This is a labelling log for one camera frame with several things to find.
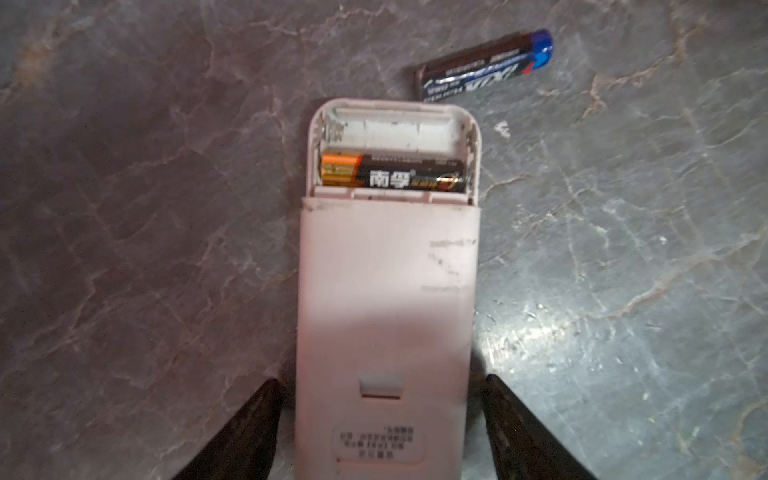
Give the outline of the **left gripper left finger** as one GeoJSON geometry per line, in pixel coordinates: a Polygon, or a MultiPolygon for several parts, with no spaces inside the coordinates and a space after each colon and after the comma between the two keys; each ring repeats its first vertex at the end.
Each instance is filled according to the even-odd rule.
{"type": "Polygon", "coordinates": [[[266,479],[282,410],[282,384],[269,379],[175,476],[183,479],[266,479]]]}

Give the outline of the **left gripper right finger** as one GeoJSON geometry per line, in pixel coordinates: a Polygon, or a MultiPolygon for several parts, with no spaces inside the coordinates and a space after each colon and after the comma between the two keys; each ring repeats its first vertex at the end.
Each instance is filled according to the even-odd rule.
{"type": "Polygon", "coordinates": [[[482,407],[499,479],[595,479],[495,374],[485,377],[482,407]]]}

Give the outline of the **white remote orange button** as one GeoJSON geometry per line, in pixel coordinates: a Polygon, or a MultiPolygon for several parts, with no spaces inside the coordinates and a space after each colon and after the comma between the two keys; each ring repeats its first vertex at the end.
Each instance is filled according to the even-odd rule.
{"type": "Polygon", "coordinates": [[[482,137],[455,105],[333,99],[308,131],[300,219],[298,479],[461,475],[482,137]],[[323,186],[325,153],[460,159],[459,193],[323,186]]]}

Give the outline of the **black orange AAA battery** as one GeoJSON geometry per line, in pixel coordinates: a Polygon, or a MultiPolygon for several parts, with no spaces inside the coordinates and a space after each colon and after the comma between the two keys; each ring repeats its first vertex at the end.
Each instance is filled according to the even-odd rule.
{"type": "Polygon", "coordinates": [[[319,175],[323,186],[448,193],[464,192],[469,180],[460,159],[375,154],[322,154],[319,175]]]}

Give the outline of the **black blue AAA battery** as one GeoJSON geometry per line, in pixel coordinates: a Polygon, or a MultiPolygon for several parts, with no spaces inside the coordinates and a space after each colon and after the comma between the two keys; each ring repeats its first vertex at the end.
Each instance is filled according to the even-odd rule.
{"type": "Polygon", "coordinates": [[[547,29],[510,34],[431,60],[416,68],[416,94],[437,102],[493,83],[530,74],[546,66],[554,52],[547,29]]]}

